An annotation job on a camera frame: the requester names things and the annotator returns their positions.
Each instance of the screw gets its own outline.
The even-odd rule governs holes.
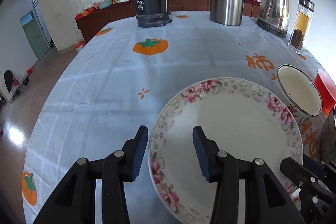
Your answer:
[[[85,164],[85,163],[86,163],[86,158],[80,158],[80,159],[78,159],[78,160],[77,160],[77,163],[78,163],[79,165],[83,165],[83,164]]]
[[[114,152],[114,155],[119,158],[124,155],[124,152],[122,150],[117,150]]]
[[[255,159],[254,162],[258,165],[263,165],[264,164],[264,161],[260,158]]]
[[[227,153],[225,151],[218,151],[217,155],[220,156],[221,158],[225,158],[227,156]]]

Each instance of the light blue tablecloth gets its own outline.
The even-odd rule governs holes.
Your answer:
[[[113,30],[94,37],[64,71],[43,106],[26,154],[24,171],[33,173],[37,191],[35,206],[23,198],[27,224],[78,158],[105,158],[133,138],[140,125],[151,131],[164,105],[185,87],[212,77],[238,77],[273,91],[281,64],[300,68],[312,80],[321,68],[307,50],[298,56],[254,18],[244,16],[239,27],[214,23],[208,12],[173,12],[171,18],[172,23],[157,28],[140,28],[135,17],[111,22],[104,29]],[[169,46],[151,56],[133,51],[148,38],[167,40]],[[317,160],[315,144],[324,119],[321,115],[301,130],[304,152]],[[147,160],[146,152],[139,177],[125,184],[130,221],[178,223],[152,186]],[[101,223],[100,186],[96,223]]]

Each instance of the wooden cabinet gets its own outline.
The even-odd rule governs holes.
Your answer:
[[[243,15],[258,17],[260,2],[245,0]],[[170,11],[210,11],[210,0],[169,0]],[[96,35],[106,24],[119,19],[136,15],[134,2],[127,1],[113,4],[101,10],[93,12],[82,19],[77,20],[85,42]]]

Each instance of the glass tea bottle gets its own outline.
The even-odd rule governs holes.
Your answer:
[[[314,7],[314,3],[310,0],[299,0],[294,31],[292,32],[288,43],[288,47],[294,50],[297,54],[301,53],[303,44],[308,36]]]

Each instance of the white ceramic plate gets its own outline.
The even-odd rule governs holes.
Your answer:
[[[202,126],[220,150],[235,158],[264,159],[292,194],[295,186],[280,172],[279,165],[287,157],[302,164],[303,149],[300,131],[288,108],[253,82],[237,78],[205,80],[170,100],[150,138],[152,182],[177,219],[209,223],[211,218],[217,183],[208,183],[202,176],[192,140],[196,125]]]

